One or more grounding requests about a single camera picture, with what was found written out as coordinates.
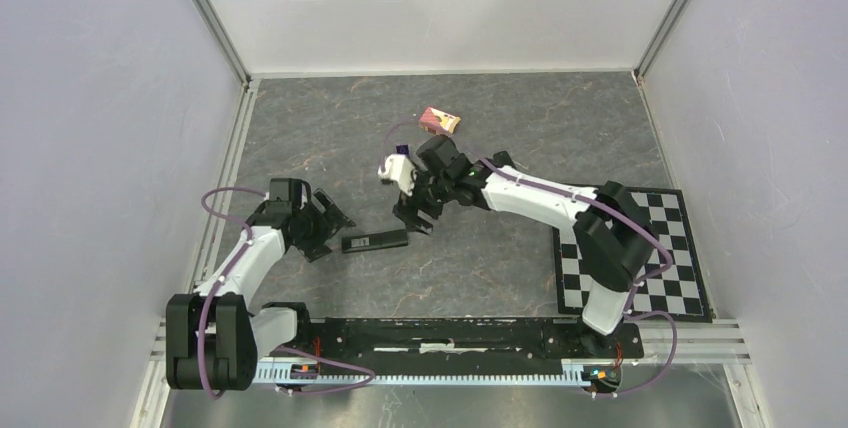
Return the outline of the black remote control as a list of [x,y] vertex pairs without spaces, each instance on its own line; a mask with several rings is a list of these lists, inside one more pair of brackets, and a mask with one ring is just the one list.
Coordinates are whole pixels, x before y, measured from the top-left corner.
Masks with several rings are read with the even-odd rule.
[[491,157],[491,161],[493,162],[493,164],[497,168],[503,168],[503,167],[515,168],[516,167],[516,165],[515,165],[513,159],[511,158],[510,154],[505,150],[494,153],[493,156]]
[[396,229],[377,233],[344,236],[341,241],[341,251],[344,254],[353,254],[405,247],[408,244],[408,232],[405,229]]

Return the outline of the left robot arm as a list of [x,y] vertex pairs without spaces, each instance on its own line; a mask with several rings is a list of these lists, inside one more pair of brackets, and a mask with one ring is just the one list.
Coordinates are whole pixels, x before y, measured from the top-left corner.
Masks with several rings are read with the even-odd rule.
[[212,398],[244,391],[261,357],[278,346],[306,353],[313,327],[298,305],[271,303],[257,314],[250,303],[270,269],[295,249],[309,262],[331,253],[329,241],[354,226],[321,189],[297,178],[274,178],[261,201],[240,221],[237,245],[190,293],[166,305],[166,381],[176,390],[202,390]]

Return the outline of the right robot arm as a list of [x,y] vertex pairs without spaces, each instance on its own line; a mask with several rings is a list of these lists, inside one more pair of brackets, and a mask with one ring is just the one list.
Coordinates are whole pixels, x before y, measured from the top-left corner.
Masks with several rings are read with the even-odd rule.
[[383,156],[377,175],[397,187],[393,213],[411,231],[430,233],[450,202],[572,231],[592,280],[577,330],[580,348],[591,356],[617,344],[617,328],[628,316],[636,287],[650,275],[644,267],[651,256],[660,256],[664,270],[673,264],[647,214],[617,182],[555,183],[517,170],[506,151],[472,160],[444,134],[427,140],[414,157]]

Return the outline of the red white small box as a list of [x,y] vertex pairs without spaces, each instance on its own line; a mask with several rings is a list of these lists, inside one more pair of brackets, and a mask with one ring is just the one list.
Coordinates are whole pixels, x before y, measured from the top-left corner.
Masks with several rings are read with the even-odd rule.
[[453,135],[460,122],[459,116],[432,106],[428,106],[418,118],[418,126],[435,135]]

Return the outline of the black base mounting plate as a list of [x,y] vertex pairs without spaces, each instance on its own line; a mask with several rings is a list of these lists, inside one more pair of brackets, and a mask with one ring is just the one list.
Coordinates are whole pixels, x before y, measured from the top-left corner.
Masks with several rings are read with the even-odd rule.
[[379,376],[554,375],[564,360],[611,365],[645,355],[639,328],[599,335],[569,318],[325,318],[290,347]]

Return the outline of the left aluminium corner post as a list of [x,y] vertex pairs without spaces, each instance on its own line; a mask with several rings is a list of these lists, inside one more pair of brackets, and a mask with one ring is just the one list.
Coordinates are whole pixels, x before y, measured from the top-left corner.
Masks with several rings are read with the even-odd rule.
[[235,44],[227,33],[227,30],[215,10],[211,0],[192,0],[202,20],[213,36],[217,46],[223,54],[225,61],[235,77],[243,85],[252,81],[252,76],[237,52]]

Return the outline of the aluminium corner post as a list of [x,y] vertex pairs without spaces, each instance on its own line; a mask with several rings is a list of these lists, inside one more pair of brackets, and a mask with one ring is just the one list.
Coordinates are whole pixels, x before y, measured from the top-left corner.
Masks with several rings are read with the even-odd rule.
[[237,52],[235,44],[227,33],[227,30],[215,10],[211,0],[192,0],[202,20],[213,36],[217,46],[223,54],[225,61],[235,77],[243,85],[252,81],[252,76]]
[[633,70],[634,79],[639,86],[644,83],[647,73],[659,56],[689,2],[690,0],[671,0],[644,53]]

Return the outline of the right aluminium corner post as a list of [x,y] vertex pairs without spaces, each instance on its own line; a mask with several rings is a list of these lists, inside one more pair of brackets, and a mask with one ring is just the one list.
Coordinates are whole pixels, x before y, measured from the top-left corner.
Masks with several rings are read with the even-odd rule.
[[671,0],[644,53],[633,70],[634,79],[639,86],[644,83],[647,73],[659,56],[689,2],[690,0]]

